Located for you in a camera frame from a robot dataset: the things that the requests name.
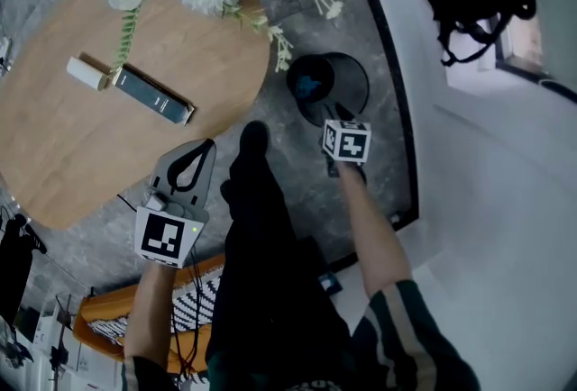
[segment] black box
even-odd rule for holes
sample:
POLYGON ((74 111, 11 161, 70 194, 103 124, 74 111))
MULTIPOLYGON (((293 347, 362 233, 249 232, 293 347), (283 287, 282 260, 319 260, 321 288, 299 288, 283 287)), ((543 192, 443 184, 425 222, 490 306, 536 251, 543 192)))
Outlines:
POLYGON ((195 108, 134 68, 123 66, 113 85, 173 123, 186 125, 195 108))

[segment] sleeve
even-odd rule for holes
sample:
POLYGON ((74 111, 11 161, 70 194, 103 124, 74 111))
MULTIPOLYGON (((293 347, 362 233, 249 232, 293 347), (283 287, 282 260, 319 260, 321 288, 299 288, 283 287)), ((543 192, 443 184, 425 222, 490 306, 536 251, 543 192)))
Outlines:
POLYGON ((127 358, 123 367, 123 391, 177 391, 168 372, 145 358, 127 358))
POLYGON ((389 286, 372 298, 354 332, 353 352, 367 385, 480 390, 471 367, 439 332, 413 281, 389 286))

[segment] round table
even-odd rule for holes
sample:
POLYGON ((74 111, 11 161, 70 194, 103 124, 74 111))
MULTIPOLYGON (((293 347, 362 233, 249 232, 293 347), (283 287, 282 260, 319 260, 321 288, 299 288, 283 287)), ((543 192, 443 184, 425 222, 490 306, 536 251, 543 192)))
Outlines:
MULTIPOLYGON (((243 6, 261 9, 258 0, 243 6)), ((103 70, 112 64, 124 15, 105 0, 60 0, 0 91, 0 173, 25 212, 47 227, 70 227, 150 175, 166 152, 227 130, 265 77, 264 35, 178 0, 144 3, 128 63, 196 107, 188 125, 114 86, 97 92, 70 76, 70 57, 103 70)))

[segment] black trash can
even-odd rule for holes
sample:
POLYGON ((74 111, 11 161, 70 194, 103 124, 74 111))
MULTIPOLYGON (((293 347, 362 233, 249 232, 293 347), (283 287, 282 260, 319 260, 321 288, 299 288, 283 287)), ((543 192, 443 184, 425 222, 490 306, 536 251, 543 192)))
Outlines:
POLYGON ((287 84, 298 110, 317 127, 324 125, 327 111, 344 119, 340 108, 356 116, 369 101, 364 68, 344 53, 300 57, 288 70, 287 84))

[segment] marble floor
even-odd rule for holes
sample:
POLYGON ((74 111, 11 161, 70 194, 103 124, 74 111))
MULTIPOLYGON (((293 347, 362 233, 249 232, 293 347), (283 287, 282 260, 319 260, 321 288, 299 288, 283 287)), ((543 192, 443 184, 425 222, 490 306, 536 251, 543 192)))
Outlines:
MULTIPOLYGON (((14 60, 57 1, 0 0, 0 32, 14 41, 10 59, 14 60)), ((346 0, 343 14, 329 22, 318 16, 311 0, 261 1, 270 19, 280 23, 295 44, 296 56, 341 51, 365 67, 371 99, 362 118, 371 122, 374 130, 371 158, 365 168, 370 189, 388 216, 406 212, 412 198, 405 140, 389 64, 368 2, 346 0)), ((224 249, 230 217, 218 188, 227 178, 243 125, 252 119, 263 120, 270 127, 271 168, 285 193, 298 236, 314 236, 329 261, 353 251, 338 185, 326 176, 325 160, 318 153, 319 129, 300 116, 285 76, 274 73, 274 60, 272 55, 268 76, 251 112, 215 140, 218 155, 206 204, 211 221, 197 243, 201 259, 224 249)), ((142 181, 122 194, 137 205, 145 187, 142 181)), ((0 193, 14 211, 16 203, 5 185, 0 193)), ((65 232, 34 222, 32 226, 45 242, 48 255, 34 252, 24 305, 40 308, 46 296, 60 292, 72 293, 77 304, 90 287, 102 293, 134 282, 142 272, 144 260, 133 252, 134 214, 120 200, 102 205, 65 232)))

